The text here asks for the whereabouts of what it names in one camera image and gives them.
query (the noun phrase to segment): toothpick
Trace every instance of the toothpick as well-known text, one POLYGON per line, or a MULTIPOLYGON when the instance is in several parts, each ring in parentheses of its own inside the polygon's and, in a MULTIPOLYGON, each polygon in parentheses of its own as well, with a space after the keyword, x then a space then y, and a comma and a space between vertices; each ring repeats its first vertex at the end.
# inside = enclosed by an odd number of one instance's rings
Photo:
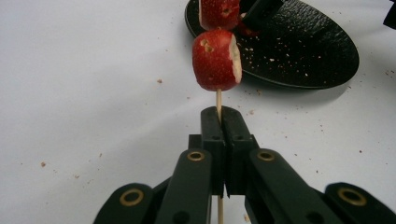
MULTIPOLYGON (((221 125, 221 89, 216 90, 216 109, 218 110, 218 117, 221 125)), ((224 223, 223 199, 221 195, 218 196, 218 223, 224 223)))

